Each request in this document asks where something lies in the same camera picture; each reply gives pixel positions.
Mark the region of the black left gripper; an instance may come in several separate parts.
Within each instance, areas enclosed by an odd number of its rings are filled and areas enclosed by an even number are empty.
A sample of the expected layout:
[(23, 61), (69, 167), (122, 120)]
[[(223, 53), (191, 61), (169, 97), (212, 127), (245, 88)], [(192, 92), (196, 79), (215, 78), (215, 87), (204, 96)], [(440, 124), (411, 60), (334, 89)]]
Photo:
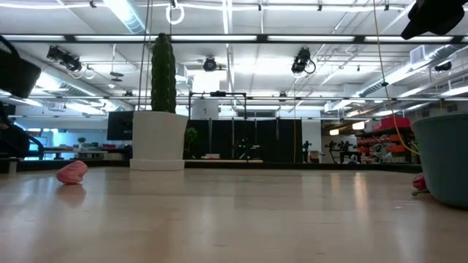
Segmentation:
[(0, 90), (28, 98), (41, 75), (41, 69), (18, 54), (0, 48)]

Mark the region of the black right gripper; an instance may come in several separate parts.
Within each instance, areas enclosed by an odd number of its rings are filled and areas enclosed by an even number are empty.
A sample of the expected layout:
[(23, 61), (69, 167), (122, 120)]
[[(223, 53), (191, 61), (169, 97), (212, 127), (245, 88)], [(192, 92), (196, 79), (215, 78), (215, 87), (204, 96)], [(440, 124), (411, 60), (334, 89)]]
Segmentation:
[(411, 39), (427, 32), (447, 34), (464, 17), (468, 0), (416, 0), (407, 17), (409, 23), (401, 32), (403, 39)]

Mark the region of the teal plastic tupperware container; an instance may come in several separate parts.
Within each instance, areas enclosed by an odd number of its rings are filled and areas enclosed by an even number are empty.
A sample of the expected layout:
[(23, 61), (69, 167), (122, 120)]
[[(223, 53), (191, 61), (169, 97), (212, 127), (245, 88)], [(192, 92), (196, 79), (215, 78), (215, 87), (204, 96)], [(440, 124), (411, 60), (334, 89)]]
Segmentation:
[(468, 209), (468, 113), (422, 118), (412, 130), (430, 194), (446, 205)]

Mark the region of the red toy strawberry green stem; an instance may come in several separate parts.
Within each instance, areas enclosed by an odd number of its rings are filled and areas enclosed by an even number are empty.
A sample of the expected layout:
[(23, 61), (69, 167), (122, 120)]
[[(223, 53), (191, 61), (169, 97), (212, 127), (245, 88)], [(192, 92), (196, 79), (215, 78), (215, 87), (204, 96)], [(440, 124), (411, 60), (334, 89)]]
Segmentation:
[(423, 173), (420, 173), (413, 178), (412, 186), (415, 188), (415, 190), (412, 192), (413, 197), (416, 197), (419, 194), (429, 193)]

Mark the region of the white ceiling vent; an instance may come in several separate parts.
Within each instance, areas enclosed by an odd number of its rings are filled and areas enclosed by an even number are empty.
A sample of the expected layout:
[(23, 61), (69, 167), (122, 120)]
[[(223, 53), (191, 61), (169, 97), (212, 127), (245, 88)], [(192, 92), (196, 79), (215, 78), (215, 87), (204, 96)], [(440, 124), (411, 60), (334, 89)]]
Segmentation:
[(434, 51), (435, 46), (433, 45), (419, 45), (409, 52), (409, 58), (411, 65), (415, 66), (416, 64), (427, 61)]

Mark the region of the red storage bins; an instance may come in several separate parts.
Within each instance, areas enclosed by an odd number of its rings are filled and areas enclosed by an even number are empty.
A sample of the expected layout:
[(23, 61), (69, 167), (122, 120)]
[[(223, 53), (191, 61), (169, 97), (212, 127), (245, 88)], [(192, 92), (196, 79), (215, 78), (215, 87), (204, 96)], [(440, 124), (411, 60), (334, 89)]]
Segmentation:
[(394, 129), (394, 128), (410, 128), (411, 123), (408, 118), (404, 117), (395, 117), (393, 118), (392, 116), (388, 118), (383, 118), (375, 122), (373, 125), (373, 130), (374, 131), (381, 131), (381, 130), (387, 130), (387, 129)]

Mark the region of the background desk with clutter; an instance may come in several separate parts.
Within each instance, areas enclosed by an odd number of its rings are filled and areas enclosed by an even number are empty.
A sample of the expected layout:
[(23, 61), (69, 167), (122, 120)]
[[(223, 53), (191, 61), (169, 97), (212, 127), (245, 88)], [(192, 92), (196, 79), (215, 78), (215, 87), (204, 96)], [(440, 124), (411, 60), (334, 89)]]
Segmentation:
[(80, 149), (80, 148), (44, 148), (40, 152), (43, 156), (47, 154), (53, 154), (54, 160), (64, 159), (64, 154), (72, 154), (72, 159), (91, 159), (91, 160), (105, 160), (105, 161), (123, 161), (125, 155), (128, 153), (124, 149), (98, 149), (98, 150), (89, 150), (89, 149)]

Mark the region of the pink lumpy toy fruit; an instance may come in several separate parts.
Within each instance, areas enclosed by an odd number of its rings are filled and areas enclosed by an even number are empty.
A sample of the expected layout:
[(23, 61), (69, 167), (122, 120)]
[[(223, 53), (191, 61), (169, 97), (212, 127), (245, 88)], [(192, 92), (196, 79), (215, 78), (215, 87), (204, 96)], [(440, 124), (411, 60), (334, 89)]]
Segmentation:
[(56, 179), (66, 185), (79, 184), (83, 181), (88, 166), (82, 161), (74, 161), (56, 173)]

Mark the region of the storage rack with bins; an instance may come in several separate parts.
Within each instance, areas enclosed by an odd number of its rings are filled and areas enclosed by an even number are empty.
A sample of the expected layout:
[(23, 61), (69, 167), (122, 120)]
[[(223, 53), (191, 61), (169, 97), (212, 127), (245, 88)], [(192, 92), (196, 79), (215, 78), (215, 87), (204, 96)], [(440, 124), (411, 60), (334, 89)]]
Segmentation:
[(361, 161), (366, 164), (420, 164), (411, 128), (387, 129), (356, 135)]

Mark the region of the tall green cactus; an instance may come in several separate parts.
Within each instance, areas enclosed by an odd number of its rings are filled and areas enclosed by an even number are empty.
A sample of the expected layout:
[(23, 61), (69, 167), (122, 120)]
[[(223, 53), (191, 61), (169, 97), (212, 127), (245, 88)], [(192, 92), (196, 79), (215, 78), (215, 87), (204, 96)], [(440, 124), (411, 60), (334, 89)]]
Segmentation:
[(151, 59), (151, 109), (176, 112), (176, 59), (170, 36), (158, 34)]

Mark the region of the white plant pot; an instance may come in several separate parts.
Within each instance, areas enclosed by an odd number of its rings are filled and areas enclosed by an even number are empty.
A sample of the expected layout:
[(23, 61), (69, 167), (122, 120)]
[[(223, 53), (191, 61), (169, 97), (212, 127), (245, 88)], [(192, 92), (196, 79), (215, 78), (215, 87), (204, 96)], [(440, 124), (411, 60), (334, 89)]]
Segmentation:
[(175, 113), (134, 112), (130, 168), (138, 171), (183, 170), (187, 121), (185, 115)]

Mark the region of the white cylinder column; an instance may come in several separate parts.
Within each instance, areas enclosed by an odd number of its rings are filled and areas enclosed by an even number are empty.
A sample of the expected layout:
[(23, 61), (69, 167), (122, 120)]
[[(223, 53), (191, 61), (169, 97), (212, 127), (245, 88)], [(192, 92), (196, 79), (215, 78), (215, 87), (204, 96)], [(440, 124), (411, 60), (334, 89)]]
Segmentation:
[(219, 101), (214, 99), (197, 99), (191, 106), (191, 119), (217, 120), (219, 118)]

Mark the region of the overhead light bar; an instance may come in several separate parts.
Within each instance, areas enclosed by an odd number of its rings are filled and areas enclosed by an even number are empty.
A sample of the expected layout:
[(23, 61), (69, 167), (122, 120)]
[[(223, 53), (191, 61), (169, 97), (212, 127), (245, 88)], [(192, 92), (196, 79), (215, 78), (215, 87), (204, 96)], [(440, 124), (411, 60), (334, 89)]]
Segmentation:
[[(143, 44), (155, 36), (136, 34), (5, 34), (10, 42)], [(333, 45), (468, 45), (468, 35), (419, 36), (405, 40), (400, 36), (382, 35), (290, 35), (290, 34), (174, 34), (171, 42), (209, 44), (333, 44)]]

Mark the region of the black wall monitor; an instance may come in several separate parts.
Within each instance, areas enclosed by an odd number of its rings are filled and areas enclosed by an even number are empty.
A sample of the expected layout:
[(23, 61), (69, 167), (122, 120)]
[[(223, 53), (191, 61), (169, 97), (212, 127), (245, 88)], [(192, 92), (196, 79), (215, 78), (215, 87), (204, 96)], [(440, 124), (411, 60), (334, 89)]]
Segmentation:
[(133, 111), (110, 112), (107, 120), (107, 140), (132, 140)]

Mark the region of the silver ceiling duct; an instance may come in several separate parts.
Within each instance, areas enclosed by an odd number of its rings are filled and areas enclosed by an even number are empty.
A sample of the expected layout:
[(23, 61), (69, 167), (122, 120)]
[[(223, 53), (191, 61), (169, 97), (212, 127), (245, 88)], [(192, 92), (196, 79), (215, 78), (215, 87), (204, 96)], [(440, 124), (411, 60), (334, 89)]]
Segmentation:
[(131, 34), (146, 33), (146, 27), (130, 0), (103, 0), (103, 2)]

